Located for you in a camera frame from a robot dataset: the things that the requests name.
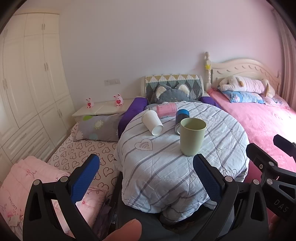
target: blue and black can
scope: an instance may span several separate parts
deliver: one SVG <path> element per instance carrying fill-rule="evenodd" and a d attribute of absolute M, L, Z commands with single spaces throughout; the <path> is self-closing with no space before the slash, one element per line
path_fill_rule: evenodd
<path fill-rule="evenodd" d="M 176 124 L 175 124 L 175 132 L 180 135 L 180 122 L 185 118 L 189 118 L 189 111 L 185 109 L 180 109 L 176 113 Z"/>

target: striped quilt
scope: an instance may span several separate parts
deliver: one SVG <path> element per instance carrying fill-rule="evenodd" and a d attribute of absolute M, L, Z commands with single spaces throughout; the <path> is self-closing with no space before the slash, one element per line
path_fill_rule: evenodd
<path fill-rule="evenodd" d="M 248 172 L 249 140 L 240 123 L 212 105 L 177 105 L 207 123 L 200 153 L 224 176 L 242 182 Z M 211 203 L 209 196 L 193 169 L 193 157 L 181 153 L 175 118 L 161 119 L 164 131 L 155 137 L 141 122 L 143 113 L 127 125 L 114 153 L 115 168 L 123 172 L 122 201 L 143 212 L 161 213 L 165 223 L 181 221 L 203 203 Z"/>

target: diamond patterned cover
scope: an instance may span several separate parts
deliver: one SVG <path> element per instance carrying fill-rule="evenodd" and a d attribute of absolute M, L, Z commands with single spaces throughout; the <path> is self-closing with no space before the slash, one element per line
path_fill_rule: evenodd
<path fill-rule="evenodd" d="M 187 85 L 193 100 L 202 96 L 202 83 L 196 74 L 153 75 L 145 77 L 146 98 L 149 104 L 154 104 L 154 93 L 159 85 L 167 85 L 174 89 L 179 84 Z"/>

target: pink blanket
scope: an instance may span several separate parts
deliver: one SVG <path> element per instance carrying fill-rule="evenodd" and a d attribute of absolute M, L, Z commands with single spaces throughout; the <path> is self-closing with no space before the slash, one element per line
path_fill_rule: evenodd
<path fill-rule="evenodd" d="M 276 134 L 296 142 L 295 111 L 258 103 L 230 103 L 221 92 L 213 90 L 209 95 L 244 127 L 250 143 L 268 153 L 280 168 L 296 172 L 294 159 L 273 144 Z"/>
<path fill-rule="evenodd" d="M 43 183 L 55 182 L 62 176 L 69 176 L 69 174 L 34 156 L 20 160 L 12 166 L 0 188 L 0 213 L 20 240 L 22 240 L 25 207 L 33 181 L 40 179 Z M 106 191 L 90 186 L 83 199 L 76 203 L 80 213 L 91 227 L 105 197 Z M 52 203 L 64 232 L 73 237 L 58 202 L 53 200 Z"/>

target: stuffed animal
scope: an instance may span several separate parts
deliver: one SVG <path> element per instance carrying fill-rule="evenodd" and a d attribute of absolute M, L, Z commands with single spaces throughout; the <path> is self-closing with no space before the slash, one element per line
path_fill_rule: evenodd
<path fill-rule="evenodd" d="M 162 104 L 164 102 L 199 102 L 189 98 L 190 91 L 185 84 L 177 85 L 174 89 L 167 85 L 160 85 L 155 90 L 154 102 Z"/>
<path fill-rule="evenodd" d="M 219 85 L 221 91 L 251 92 L 264 94 L 271 98 L 275 95 L 274 88 L 266 79 L 253 80 L 247 77 L 233 75 L 221 80 Z"/>
<path fill-rule="evenodd" d="M 117 94 L 117 96 L 113 96 L 113 97 L 116 98 L 116 100 L 115 100 L 115 106 L 116 107 L 123 105 L 123 99 L 120 96 L 120 94 Z"/>
<path fill-rule="evenodd" d="M 92 108 L 94 106 L 94 102 L 91 100 L 91 98 L 86 99 L 87 101 L 87 108 Z"/>

